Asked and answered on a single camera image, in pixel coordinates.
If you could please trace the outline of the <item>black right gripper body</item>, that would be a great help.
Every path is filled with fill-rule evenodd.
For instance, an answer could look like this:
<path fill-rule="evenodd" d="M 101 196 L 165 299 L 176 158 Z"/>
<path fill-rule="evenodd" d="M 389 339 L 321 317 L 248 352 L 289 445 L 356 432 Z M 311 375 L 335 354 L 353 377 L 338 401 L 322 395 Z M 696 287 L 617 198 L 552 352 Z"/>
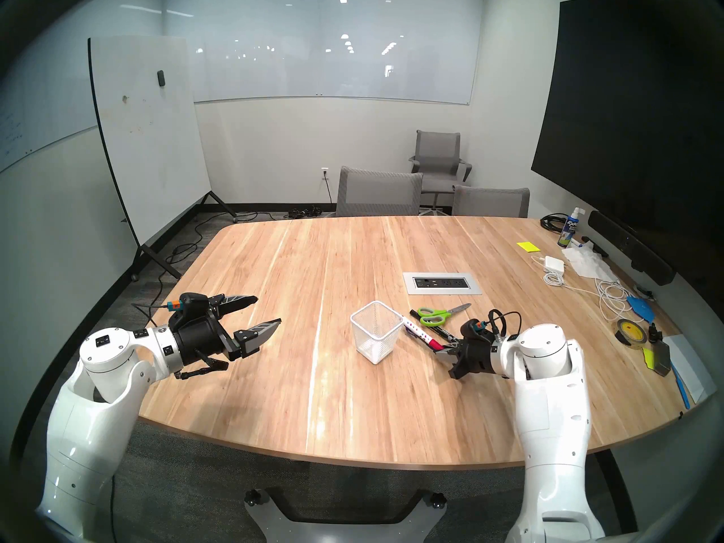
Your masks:
<path fill-rule="evenodd" d="M 462 348 L 466 351 L 466 358 L 470 369 L 469 374 L 493 374 L 491 353 L 494 345 L 493 335 L 483 335 L 474 338 L 463 338 Z"/>

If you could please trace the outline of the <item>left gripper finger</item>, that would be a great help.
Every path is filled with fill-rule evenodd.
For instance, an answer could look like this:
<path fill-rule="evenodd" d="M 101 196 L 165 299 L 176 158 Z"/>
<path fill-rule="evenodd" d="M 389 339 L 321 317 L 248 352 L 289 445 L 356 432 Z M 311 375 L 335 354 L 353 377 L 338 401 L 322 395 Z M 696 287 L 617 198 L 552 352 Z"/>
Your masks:
<path fill-rule="evenodd" d="M 228 315 L 237 311 L 241 311 L 250 305 L 258 302 L 255 295 L 218 295 L 218 315 Z"/>
<path fill-rule="evenodd" d="M 233 352 L 233 360 L 248 358 L 259 352 L 261 346 L 271 338 L 281 323 L 281 318 L 276 318 L 259 323 L 251 329 L 234 331 L 233 337 L 238 349 Z"/>

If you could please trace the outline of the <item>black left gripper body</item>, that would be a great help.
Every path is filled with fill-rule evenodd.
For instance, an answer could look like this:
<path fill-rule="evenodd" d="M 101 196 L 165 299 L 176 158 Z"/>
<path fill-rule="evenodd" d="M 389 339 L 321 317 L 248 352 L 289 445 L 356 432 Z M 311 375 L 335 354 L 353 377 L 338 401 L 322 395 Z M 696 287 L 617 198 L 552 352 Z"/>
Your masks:
<path fill-rule="evenodd" d="M 212 358 L 213 354 L 224 354 L 231 361 L 238 358 L 238 345 L 213 314 L 186 318 L 182 313 L 174 313 L 171 332 L 183 366 L 203 361 L 208 367 L 228 367 L 226 361 Z"/>

